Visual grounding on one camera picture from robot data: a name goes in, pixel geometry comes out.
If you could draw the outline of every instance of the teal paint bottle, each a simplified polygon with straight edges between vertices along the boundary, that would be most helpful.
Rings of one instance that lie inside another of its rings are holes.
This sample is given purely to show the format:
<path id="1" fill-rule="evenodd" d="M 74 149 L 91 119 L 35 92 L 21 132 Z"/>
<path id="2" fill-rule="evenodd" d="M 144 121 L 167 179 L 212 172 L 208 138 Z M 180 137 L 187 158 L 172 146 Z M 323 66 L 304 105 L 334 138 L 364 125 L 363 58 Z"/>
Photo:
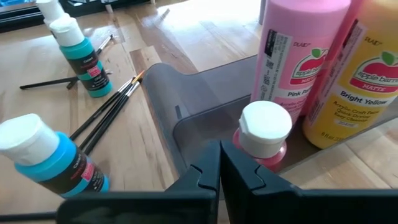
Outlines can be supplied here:
<path id="1" fill-rule="evenodd" d="M 112 84 L 93 45 L 81 32 L 76 19 L 64 16 L 53 21 L 49 27 L 88 94 L 91 97 L 107 95 L 112 90 Z"/>

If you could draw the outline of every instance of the wooden table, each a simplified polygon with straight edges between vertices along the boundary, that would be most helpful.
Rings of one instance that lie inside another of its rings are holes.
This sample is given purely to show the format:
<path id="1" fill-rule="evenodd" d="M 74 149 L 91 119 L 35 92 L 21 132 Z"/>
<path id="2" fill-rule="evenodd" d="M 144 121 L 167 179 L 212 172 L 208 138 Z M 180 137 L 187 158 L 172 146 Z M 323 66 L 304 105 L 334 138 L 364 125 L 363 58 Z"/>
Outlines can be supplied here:
<path id="1" fill-rule="evenodd" d="M 116 36 L 101 60 L 114 72 L 110 79 L 117 88 L 158 62 L 193 73 L 256 54 L 258 7 L 249 2 L 245 6 L 224 4 L 222 0 L 208 4 L 218 3 L 224 6 L 225 14 L 211 10 L 203 17 L 201 10 L 208 8 L 201 9 L 195 1 L 189 1 L 184 3 L 188 7 L 174 4 L 156 9 L 148 5 L 115 11 L 114 22 L 106 13 L 80 17 L 78 22 L 95 47 L 108 35 Z M 241 10 L 244 13 L 237 19 L 236 13 Z M 180 18 L 187 14 L 189 19 L 182 22 Z M 203 56 L 215 47 L 213 54 Z M 27 91 L 18 86 L 74 75 L 45 26 L 0 34 L 0 121 L 37 113 L 54 130 L 72 133 L 110 95 L 90 98 L 81 83 L 70 91 L 65 85 Z M 319 152 L 282 177 L 306 189 L 397 187 L 397 128 L 398 119 L 394 119 Z M 163 190 L 178 178 L 141 88 L 115 119 L 92 158 L 109 174 L 111 190 Z M 1 156 L 0 180 L 0 214 L 55 210 L 62 201 L 18 174 L 12 162 Z"/>

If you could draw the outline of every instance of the pink paint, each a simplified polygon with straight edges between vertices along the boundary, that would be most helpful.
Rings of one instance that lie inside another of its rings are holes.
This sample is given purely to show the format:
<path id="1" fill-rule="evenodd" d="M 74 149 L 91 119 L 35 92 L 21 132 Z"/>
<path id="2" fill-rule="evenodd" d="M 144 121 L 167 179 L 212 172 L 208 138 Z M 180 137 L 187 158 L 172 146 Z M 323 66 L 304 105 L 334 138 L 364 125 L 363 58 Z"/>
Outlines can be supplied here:
<path id="1" fill-rule="evenodd" d="M 326 74 L 330 73 L 334 61 L 341 52 L 344 41 L 346 40 L 352 25 L 358 16 L 359 10 L 361 9 L 361 6 L 364 2 L 365 0 L 351 0 L 351 6 L 349 7 L 347 15 L 345 16 L 343 23 L 341 24 L 340 29 L 336 35 L 336 38 L 330 48 L 330 51 L 326 57 L 325 64 L 323 65 L 322 70 L 319 72 L 318 78 L 315 80 L 312 90 L 308 96 L 307 102 L 303 107 L 301 115 L 307 115 L 312 103 L 315 100 L 315 97 L 320 91 L 320 87 L 323 86 L 323 83 L 326 80 Z"/>
<path id="2" fill-rule="evenodd" d="M 236 130 L 233 136 L 232 143 L 238 148 L 242 149 L 242 146 L 239 143 L 239 130 Z M 279 170 L 280 162 L 286 155 L 286 142 L 284 141 L 282 147 L 280 148 L 279 152 L 272 156 L 271 158 L 256 158 L 248 153 L 249 156 L 251 156 L 256 162 L 258 162 L 260 165 L 265 166 L 269 170 L 273 172 L 277 172 Z"/>
<path id="3" fill-rule="evenodd" d="M 251 101 L 283 106 L 296 122 L 351 0 L 268 0 Z"/>

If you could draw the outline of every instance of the pink paint bottle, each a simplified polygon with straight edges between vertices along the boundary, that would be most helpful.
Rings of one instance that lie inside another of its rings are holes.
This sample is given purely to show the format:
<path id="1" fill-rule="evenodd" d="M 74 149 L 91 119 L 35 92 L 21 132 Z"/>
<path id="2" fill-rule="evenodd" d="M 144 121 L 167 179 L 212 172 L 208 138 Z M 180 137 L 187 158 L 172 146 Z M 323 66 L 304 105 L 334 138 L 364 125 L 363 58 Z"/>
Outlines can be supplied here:
<path id="1" fill-rule="evenodd" d="M 315 83 L 312 86 L 311 92 L 305 102 L 303 110 L 301 111 L 301 115 L 307 115 L 312 103 L 315 100 L 315 97 L 318 95 L 320 91 L 320 87 L 324 86 L 324 82 L 326 80 L 326 75 L 330 73 L 332 65 L 334 64 L 337 56 L 340 54 L 344 42 L 349 35 L 351 28 L 354 24 L 355 19 L 359 14 L 359 10 L 365 0 L 351 0 L 351 6 L 348 9 L 347 15 L 345 16 L 343 23 L 340 26 L 340 29 L 336 35 L 333 44 L 330 47 L 329 53 L 326 56 L 325 63 L 323 64 L 322 70 L 318 74 L 318 78 L 315 80 Z"/>
<path id="2" fill-rule="evenodd" d="M 296 122 L 351 0 L 268 0 L 251 101 L 283 106 Z"/>
<path id="3" fill-rule="evenodd" d="M 256 101 L 243 109 L 233 143 L 259 164 L 277 171 L 286 154 L 285 139 L 291 129 L 292 118 L 283 107 L 270 101 Z"/>

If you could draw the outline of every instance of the gray plastic organizer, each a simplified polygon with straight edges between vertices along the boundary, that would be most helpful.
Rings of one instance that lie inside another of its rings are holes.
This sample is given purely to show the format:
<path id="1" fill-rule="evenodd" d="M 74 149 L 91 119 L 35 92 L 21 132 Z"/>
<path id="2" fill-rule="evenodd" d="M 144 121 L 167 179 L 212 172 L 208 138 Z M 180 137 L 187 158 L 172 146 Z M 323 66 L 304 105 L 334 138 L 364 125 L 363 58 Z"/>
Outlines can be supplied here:
<path id="1" fill-rule="evenodd" d="M 177 171 L 182 174 L 212 139 L 231 139 L 254 83 L 256 56 L 186 75 L 158 63 L 143 81 L 149 106 Z M 281 169 L 316 153 L 301 121 L 287 139 Z"/>

